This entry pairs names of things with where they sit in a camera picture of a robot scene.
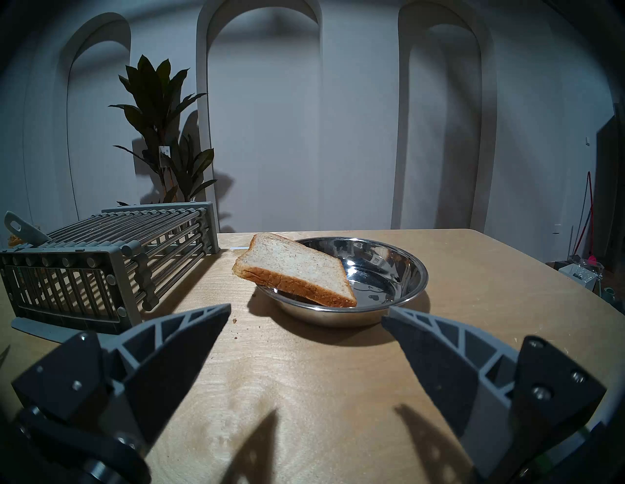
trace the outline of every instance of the slice of bread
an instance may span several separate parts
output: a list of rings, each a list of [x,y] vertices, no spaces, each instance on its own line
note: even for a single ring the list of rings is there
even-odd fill
[[[259,285],[330,307],[352,307],[356,297],[336,257],[276,234],[256,234],[232,272]]]

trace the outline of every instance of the bolt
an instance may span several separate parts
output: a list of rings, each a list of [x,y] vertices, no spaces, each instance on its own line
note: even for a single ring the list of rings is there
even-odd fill
[[[575,383],[582,383],[583,381],[585,381],[586,376],[585,374],[583,374],[582,372],[578,370],[573,370],[571,372],[571,378],[573,379]]]
[[[551,399],[551,391],[548,388],[541,387],[540,385],[536,385],[532,388],[532,394],[536,398],[536,400],[550,400]]]

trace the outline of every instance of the plant leaf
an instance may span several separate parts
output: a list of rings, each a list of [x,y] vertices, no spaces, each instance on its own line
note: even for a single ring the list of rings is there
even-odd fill
[[[130,94],[132,94],[133,89],[130,86],[130,82],[128,81],[128,79],[126,79],[125,77],[119,76],[119,80],[121,81],[122,84],[124,84],[124,87],[126,88],[126,90],[130,92]]]
[[[163,119],[167,116],[167,109],[163,105],[163,87],[161,85],[161,80],[146,56],[141,56],[139,59],[137,70],[141,75],[146,94],[150,101],[152,101],[152,105],[159,117],[158,122],[154,124],[158,128],[162,128]]]
[[[200,190],[205,189],[206,187],[211,186],[213,183],[215,183],[217,180],[208,180],[207,182],[202,183],[199,187],[196,188],[196,190],[189,196],[189,198],[194,197],[195,195],[198,194],[198,192]]]
[[[198,156],[199,164],[195,170],[193,170],[194,175],[199,175],[204,173],[215,158],[215,150],[213,148],[209,148],[208,150],[202,151]]]
[[[178,106],[176,106],[167,116],[167,121],[165,122],[165,126],[167,126],[170,122],[172,122],[175,118],[177,118],[178,116],[180,116],[180,113],[182,111],[185,110],[185,108],[189,107],[192,103],[195,102],[196,99],[199,99],[202,96],[205,96],[206,93],[202,92],[200,94],[196,94],[195,96],[193,94],[188,95],[187,97],[185,97],[180,104],[178,104]]]
[[[130,154],[132,154],[132,155],[136,156],[136,157],[137,157],[137,158],[139,158],[141,161],[143,161],[143,162],[147,163],[147,161],[145,161],[142,157],[140,157],[139,155],[137,155],[134,151],[130,151],[128,148],[124,148],[123,146],[120,146],[120,145],[118,145],[118,144],[114,144],[113,146],[114,146],[115,148],[120,148],[120,149],[122,149],[122,150],[124,150],[124,151],[128,151]]]
[[[152,129],[151,123],[146,120],[143,113],[138,108],[131,106],[130,104],[111,104],[109,107],[118,107],[122,109],[128,122],[141,134],[143,134],[143,131],[146,129]]]
[[[128,74],[128,84],[130,85],[129,92],[132,94],[137,107],[152,125],[160,127],[163,123],[163,113],[157,111],[156,106],[150,99],[141,74],[131,66],[126,66],[126,73]]]
[[[163,92],[165,92],[165,88],[169,84],[170,73],[171,73],[171,64],[169,63],[169,59],[165,59],[156,68],[156,74],[158,74],[158,77],[161,80],[161,87],[162,87]]]
[[[165,193],[165,198],[163,198],[162,202],[164,204],[170,204],[171,201],[174,199],[174,197],[176,196],[176,192],[178,191],[178,185],[174,185],[173,187],[171,187],[169,190],[167,190],[167,192]]]
[[[171,81],[169,81],[169,84],[165,88],[162,101],[167,109],[171,107],[171,100],[173,99],[174,94],[177,93],[177,91],[183,86],[183,82],[187,78],[188,70],[189,69],[183,69],[178,72],[174,77],[172,77]]]

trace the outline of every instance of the metal rod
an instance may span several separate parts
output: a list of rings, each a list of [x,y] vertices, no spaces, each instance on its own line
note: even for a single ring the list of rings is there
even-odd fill
[[[28,292],[29,292],[30,299],[31,299],[31,304],[34,306],[35,303],[37,303],[36,305],[40,306],[41,303],[39,302],[39,298],[36,297],[37,293],[35,291],[35,286],[34,286],[33,281],[31,279],[31,275],[28,272],[28,268],[21,267],[21,272],[22,272],[22,277],[26,281],[26,287],[28,288]]]
[[[74,277],[74,271],[71,269],[67,269],[65,271],[67,277],[69,279],[69,284],[72,287],[72,291],[74,292],[74,298],[76,299],[76,303],[78,304],[78,309],[83,315],[87,314],[87,310],[83,304],[83,296],[80,294],[78,290],[78,285],[76,284],[76,278]]]
[[[102,296],[102,302],[104,302],[104,308],[106,309],[106,313],[113,317],[113,309],[111,308],[111,303],[109,302],[109,295],[106,292],[106,287],[104,286],[104,280],[102,278],[102,271],[95,270],[94,276],[96,278],[97,288],[100,290],[100,295]]]
[[[56,283],[52,277],[52,271],[50,269],[44,269],[46,271],[46,277],[50,283],[50,291],[52,292],[52,297],[56,301],[56,307],[59,311],[63,311],[63,306],[61,305],[61,296],[59,292],[56,290]]]
[[[126,237],[126,241],[130,242],[131,240],[140,241],[141,245],[146,245],[151,240],[154,240],[156,237],[160,237],[163,235],[166,230],[164,227],[173,224],[174,226],[180,224],[182,220],[188,217],[188,212],[179,212],[176,211],[173,214],[168,214],[167,217],[162,217],[161,220],[157,221],[155,224],[150,226],[138,227],[138,230],[135,230],[131,234],[128,234]]]
[[[24,282],[22,281],[22,275],[20,274],[19,269],[17,267],[13,267],[12,270],[13,270],[13,277],[15,277],[15,283],[17,285],[17,288],[19,289],[19,294],[24,300],[24,303],[28,304],[28,293],[26,290],[26,286]]]
[[[111,323],[111,324],[119,324],[118,320],[111,320],[111,319],[102,319],[102,318],[90,318],[88,316],[84,316],[84,315],[76,315],[76,314],[72,314],[72,313],[66,313],[66,312],[55,312],[55,311],[50,311],[47,309],[43,309],[39,306],[32,306],[29,304],[18,304],[18,306],[20,306],[22,309],[27,309],[29,311],[36,311],[36,312],[40,312],[43,314],[50,314],[52,316],[57,316],[57,317],[62,317],[62,318],[70,318],[70,319],[78,319],[79,321],[92,321],[94,323]]]
[[[163,297],[163,295],[173,287],[173,285],[178,282],[178,280],[180,280],[180,278],[186,274],[187,272],[189,272],[189,269],[191,267],[193,267],[196,262],[198,260],[200,260],[202,258],[202,256],[204,255],[204,252],[200,252],[199,254],[197,254],[193,259],[191,259],[189,261],[189,263],[187,265],[185,265],[180,272],[178,272],[174,277],[172,277],[171,279],[169,279],[167,281],[167,283],[161,287],[155,294],[155,296],[160,299],[161,297]]]
[[[156,230],[154,232],[158,232],[160,234],[165,234],[167,232],[169,232],[171,229],[179,226],[180,224],[182,224],[183,222],[188,222],[189,220],[193,220],[196,217],[199,217],[199,212],[194,211],[191,213],[186,213],[184,215],[184,217],[180,220],[174,220],[172,221],[169,225],[160,225],[159,227],[156,227]],[[147,235],[145,237],[143,237],[139,243],[141,245],[145,245],[146,243],[148,243],[150,240],[153,240],[155,238],[155,235]]]
[[[52,240],[54,240],[55,237],[60,237],[60,236],[64,236],[65,234],[68,234],[74,230],[76,230],[78,227],[85,227],[85,225],[90,225],[92,223],[94,223],[96,220],[101,220],[102,217],[104,217],[103,215],[93,215],[92,217],[88,218],[88,219],[84,219],[84,220],[79,220],[77,222],[74,222],[73,224],[69,224],[66,225],[65,227],[61,227],[60,229],[56,229],[52,232],[50,232],[48,234],[48,237],[50,237]]]
[[[63,297],[65,298],[65,304],[67,305],[67,310],[69,312],[74,312],[74,303],[72,302],[72,299],[69,296],[68,287],[65,284],[65,276],[61,275],[61,269],[54,269],[54,273],[56,274],[56,280],[59,281],[61,292],[63,293]]]
[[[128,229],[128,227],[132,227],[135,224],[142,224],[143,222],[154,218],[154,216],[155,214],[152,213],[142,213],[139,215],[128,213],[124,217],[111,217],[114,223],[106,224],[104,227],[94,229],[84,234],[83,238],[88,239],[90,242],[108,239],[115,239],[111,242],[116,242],[119,240],[119,238],[116,238],[117,234],[123,233],[124,230]]]
[[[73,238],[75,237],[80,238],[82,234],[85,234],[89,232],[90,230],[95,229],[96,227],[101,227],[103,224],[108,224],[112,222],[113,220],[115,220],[114,217],[108,217],[106,215],[99,215],[97,217],[94,217],[93,220],[87,219],[87,222],[81,221],[80,225],[73,227],[71,230],[67,232],[63,232],[58,235],[55,234],[55,239],[53,240],[55,242],[56,241],[69,242],[70,240],[73,240]]]
[[[163,264],[165,264],[167,261],[171,260],[175,255],[180,254],[184,249],[186,249],[187,247],[189,247],[193,242],[195,242],[196,240],[198,240],[200,237],[202,236],[202,234],[196,234],[194,235],[193,238],[187,240],[185,243],[180,244],[178,247],[176,247],[174,250],[172,250],[170,253],[163,255],[159,260],[157,260],[155,263],[153,263],[152,265],[148,266],[148,269],[152,272],[152,274],[156,274],[156,271],[163,266]],[[187,255],[191,255],[193,253],[193,250],[191,252],[189,252],[188,254],[183,255],[183,257],[187,256]],[[155,277],[154,284],[157,284],[157,281],[159,280],[161,274],[157,275]]]
[[[135,226],[134,229],[131,230],[130,232],[125,233],[123,240],[125,242],[130,242],[131,240],[138,240],[140,238],[139,237],[140,235],[143,235],[146,233],[156,234],[155,236],[157,236],[158,234],[161,233],[158,231],[158,228],[161,225],[165,224],[166,222],[170,220],[177,220],[178,218],[180,218],[180,216],[182,216],[182,214],[183,213],[180,213],[178,211],[174,213],[161,211],[157,214],[157,216],[154,219],[145,221],[142,224]]]
[[[91,281],[89,280],[89,277],[87,276],[87,272],[84,269],[79,269],[78,272],[80,273],[80,278],[82,280],[82,287],[84,288],[84,291],[87,293],[89,304],[91,304],[91,310],[93,311],[93,314],[99,318],[100,311],[98,310],[98,305],[96,304],[96,300],[93,297],[93,293],[91,292]]]
[[[189,232],[192,232],[195,229],[199,228],[199,224],[195,224],[195,225],[191,225],[185,232],[181,233],[180,235],[187,235]],[[162,251],[163,249],[168,248],[171,244],[173,244],[174,242],[177,242],[178,240],[180,240],[180,238],[178,239],[174,239],[174,237],[170,237],[167,240],[165,240],[165,242],[161,242],[159,245],[157,245],[155,248],[150,249],[147,252],[147,257],[151,258],[153,255],[158,254],[160,251]]]
[[[98,235],[102,240],[110,240],[111,242],[117,242],[118,240],[128,241],[128,234],[131,234],[137,230],[141,230],[142,227],[150,226],[157,222],[163,216],[162,212],[155,214],[146,212],[144,214],[135,215],[123,225],[114,227],[113,230],[109,230],[105,234]]]
[[[52,309],[52,305],[48,302],[48,298],[46,297],[46,295],[48,294],[48,290],[43,284],[41,278],[39,277],[39,269],[37,267],[31,267],[31,270],[34,273],[35,286],[37,287],[37,289],[39,288],[39,286],[41,286],[41,302],[46,303],[48,309]]]

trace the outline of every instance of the arch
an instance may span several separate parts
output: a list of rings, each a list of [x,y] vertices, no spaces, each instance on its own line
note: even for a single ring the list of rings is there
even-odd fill
[[[96,29],[74,57],[67,82],[67,154],[80,219],[139,201],[131,146],[134,129],[110,104],[133,104],[118,80],[130,64],[131,31],[125,20]]]
[[[216,196],[221,223],[229,224],[222,230],[318,224],[319,35],[302,0],[229,1],[211,19]]]
[[[52,107],[52,129],[54,146],[52,157],[57,174],[57,192],[62,213],[61,223],[64,225],[78,220],[78,207],[74,198],[74,187],[69,166],[68,151],[68,81],[71,66],[81,46],[91,34],[103,25],[126,19],[118,13],[106,12],[85,22],[68,40],[59,54],[54,73],[54,91]]]
[[[197,92],[208,92],[208,29],[213,16],[217,10],[228,0],[207,0],[199,16],[197,17],[197,29],[196,29],[196,85]],[[321,28],[322,16],[321,6],[318,0],[303,0],[310,7],[314,13],[316,22]],[[199,139],[201,149],[211,148],[211,126],[209,121],[209,108],[208,108],[208,96],[202,96],[197,100],[197,123],[199,127]],[[214,178],[213,166],[207,168],[207,172],[204,175],[205,180]],[[210,186],[206,190],[206,198],[208,201],[213,202],[218,207],[218,202],[215,196],[214,185]]]
[[[466,3],[459,0],[427,0],[429,3],[443,6],[470,28],[477,39],[481,52],[482,74],[482,116],[481,133],[479,138],[479,155],[477,162],[477,177],[473,208],[471,211],[470,228],[484,232],[488,203],[493,181],[493,163],[495,155],[495,138],[497,132],[497,74],[495,69],[494,43],[490,30],[486,23],[478,16],[476,11]],[[393,220],[397,217],[393,210]]]

